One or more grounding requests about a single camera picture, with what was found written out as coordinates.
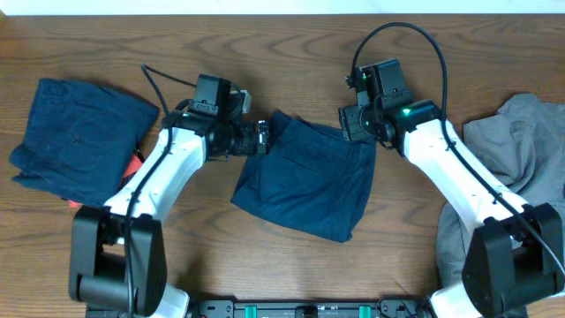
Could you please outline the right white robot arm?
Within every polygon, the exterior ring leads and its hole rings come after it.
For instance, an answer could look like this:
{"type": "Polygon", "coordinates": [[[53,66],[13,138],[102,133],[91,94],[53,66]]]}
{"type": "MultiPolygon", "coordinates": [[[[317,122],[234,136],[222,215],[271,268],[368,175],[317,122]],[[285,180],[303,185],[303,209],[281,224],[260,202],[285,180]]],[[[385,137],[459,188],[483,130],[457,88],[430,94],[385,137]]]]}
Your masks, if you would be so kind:
{"type": "Polygon", "coordinates": [[[374,136],[419,167],[471,235],[463,272],[433,293],[432,317],[500,317],[564,293],[561,220],[510,191],[458,139],[430,100],[378,97],[339,110],[346,140],[374,136]]]}

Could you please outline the grey shorts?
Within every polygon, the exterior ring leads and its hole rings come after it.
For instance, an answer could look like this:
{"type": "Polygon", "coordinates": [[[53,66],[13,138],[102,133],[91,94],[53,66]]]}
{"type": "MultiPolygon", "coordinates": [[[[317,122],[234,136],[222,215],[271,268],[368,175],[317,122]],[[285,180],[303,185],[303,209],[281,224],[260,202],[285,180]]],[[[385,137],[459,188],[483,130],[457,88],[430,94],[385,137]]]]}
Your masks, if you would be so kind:
{"type": "MultiPolygon", "coordinates": [[[[564,104],[533,94],[514,95],[491,117],[463,126],[467,148],[506,187],[532,206],[549,203],[562,220],[564,237],[564,104]]],[[[441,287],[461,280],[471,235],[454,208],[441,211],[436,264],[441,287]]]]}

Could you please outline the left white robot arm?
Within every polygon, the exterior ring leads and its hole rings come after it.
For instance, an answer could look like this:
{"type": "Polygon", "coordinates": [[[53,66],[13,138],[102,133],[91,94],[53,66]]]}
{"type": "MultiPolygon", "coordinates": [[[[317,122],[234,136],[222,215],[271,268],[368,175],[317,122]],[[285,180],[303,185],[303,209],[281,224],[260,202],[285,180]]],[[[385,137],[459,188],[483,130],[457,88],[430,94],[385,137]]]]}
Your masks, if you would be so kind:
{"type": "Polygon", "coordinates": [[[190,297],[167,281],[162,226],[191,176],[211,156],[264,155],[269,123],[179,110],[126,185],[72,222],[69,294],[88,317],[188,317],[190,297]]]}

